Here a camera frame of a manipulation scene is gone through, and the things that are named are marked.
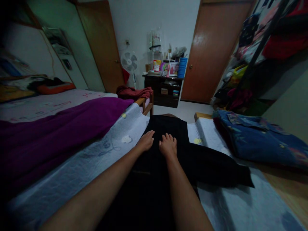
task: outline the metal rack pole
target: metal rack pole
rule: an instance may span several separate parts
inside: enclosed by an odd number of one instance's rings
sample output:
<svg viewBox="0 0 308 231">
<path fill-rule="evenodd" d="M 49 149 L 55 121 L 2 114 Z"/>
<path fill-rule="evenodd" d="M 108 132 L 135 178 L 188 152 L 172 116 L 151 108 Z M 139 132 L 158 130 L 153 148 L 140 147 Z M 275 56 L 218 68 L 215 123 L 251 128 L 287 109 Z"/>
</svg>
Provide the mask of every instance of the metal rack pole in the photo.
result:
<svg viewBox="0 0 308 231">
<path fill-rule="evenodd" d="M 272 19 L 272 22 L 270 23 L 268 29 L 264 32 L 264 35 L 263 35 L 263 38 L 256 50 L 256 52 L 254 53 L 250 63 L 248 64 L 247 66 L 247 69 L 243 75 L 243 77 L 241 78 L 240 82 L 238 83 L 238 86 L 236 87 L 230 101 L 228 102 L 227 106 L 226 106 L 226 110 L 229 110 L 230 109 L 230 106 L 232 105 L 233 101 L 236 99 L 237 97 L 237 94 L 239 92 L 239 90 L 241 89 L 243 83 L 244 83 L 244 80 L 249 76 L 257 58 L 259 57 L 263 47 L 265 46 L 268 38 L 270 37 L 271 33 L 273 32 L 273 30 L 275 29 L 283 11 L 285 10 L 287 4 L 288 4 L 289 0 L 281 0 L 280 4 L 279 4 L 279 7 L 277 9 L 277 12 L 276 14 L 274 15 L 273 19 Z"/>
</svg>

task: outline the wooden bed frame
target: wooden bed frame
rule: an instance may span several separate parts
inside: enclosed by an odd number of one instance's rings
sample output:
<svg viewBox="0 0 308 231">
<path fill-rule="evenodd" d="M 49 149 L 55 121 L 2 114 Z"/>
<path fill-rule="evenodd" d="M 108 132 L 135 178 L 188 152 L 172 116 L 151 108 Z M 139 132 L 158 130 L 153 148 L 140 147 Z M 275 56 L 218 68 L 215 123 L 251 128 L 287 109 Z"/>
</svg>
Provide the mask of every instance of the wooden bed frame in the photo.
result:
<svg viewBox="0 0 308 231">
<path fill-rule="evenodd" d="M 154 92 L 150 95 L 150 102 L 147 107 L 145 107 L 146 98 L 139 98 L 135 103 L 142 107 L 142 114 L 147 115 L 150 112 L 150 116 L 153 115 L 153 105 L 154 105 Z"/>
</svg>

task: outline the purple blanket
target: purple blanket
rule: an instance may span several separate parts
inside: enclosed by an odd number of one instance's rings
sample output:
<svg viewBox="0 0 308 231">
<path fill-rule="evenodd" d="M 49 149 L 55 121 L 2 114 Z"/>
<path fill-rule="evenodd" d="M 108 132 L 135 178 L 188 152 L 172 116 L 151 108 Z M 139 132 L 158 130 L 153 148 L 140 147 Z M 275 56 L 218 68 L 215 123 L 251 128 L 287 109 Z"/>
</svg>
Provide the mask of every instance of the purple blanket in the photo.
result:
<svg viewBox="0 0 308 231">
<path fill-rule="evenodd" d="M 1 176 L 17 193 L 72 156 L 87 141 L 102 138 L 133 100 L 87 101 L 34 122 L 0 121 Z"/>
</svg>

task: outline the black cloth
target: black cloth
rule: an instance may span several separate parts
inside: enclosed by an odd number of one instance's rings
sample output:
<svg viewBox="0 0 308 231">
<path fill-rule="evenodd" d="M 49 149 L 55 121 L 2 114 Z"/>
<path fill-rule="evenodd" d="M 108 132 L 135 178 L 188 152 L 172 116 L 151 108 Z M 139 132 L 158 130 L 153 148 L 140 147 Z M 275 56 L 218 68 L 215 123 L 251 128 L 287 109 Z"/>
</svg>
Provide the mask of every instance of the black cloth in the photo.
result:
<svg viewBox="0 0 308 231">
<path fill-rule="evenodd" d="M 28 89 L 32 90 L 32 91 L 37 91 L 37 88 L 41 85 L 46 85 L 48 87 L 52 87 L 52 86 L 58 86 L 58 85 L 62 85 L 65 84 L 65 82 L 63 82 L 61 79 L 55 77 L 53 80 L 49 79 L 49 78 L 45 78 L 45 77 L 32 77 L 32 79 L 35 80 L 35 78 L 40 79 L 39 81 L 33 81 L 32 83 L 30 83 L 28 85 Z"/>
<path fill-rule="evenodd" d="M 177 157 L 195 192 L 196 182 L 219 187 L 254 187 L 248 167 L 229 156 L 189 142 L 187 123 L 179 118 L 151 116 L 144 133 L 154 130 L 154 143 L 132 168 L 98 230 L 175 230 L 167 165 L 159 151 L 162 134 L 177 139 Z"/>
</svg>

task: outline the folded clothes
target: folded clothes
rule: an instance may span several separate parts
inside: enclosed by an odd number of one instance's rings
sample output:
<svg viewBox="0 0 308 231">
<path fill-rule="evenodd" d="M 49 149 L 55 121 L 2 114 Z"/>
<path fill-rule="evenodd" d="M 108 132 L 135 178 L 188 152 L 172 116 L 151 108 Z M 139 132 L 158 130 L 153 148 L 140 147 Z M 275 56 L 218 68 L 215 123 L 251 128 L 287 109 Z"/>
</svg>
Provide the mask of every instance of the folded clothes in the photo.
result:
<svg viewBox="0 0 308 231">
<path fill-rule="evenodd" d="M 217 111 L 217 114 L 231 139 L 235 156 L 308 170 L 308 145 L 280 126 L 257 116 L 238 115 L 224 110 Z"/>
</svg>

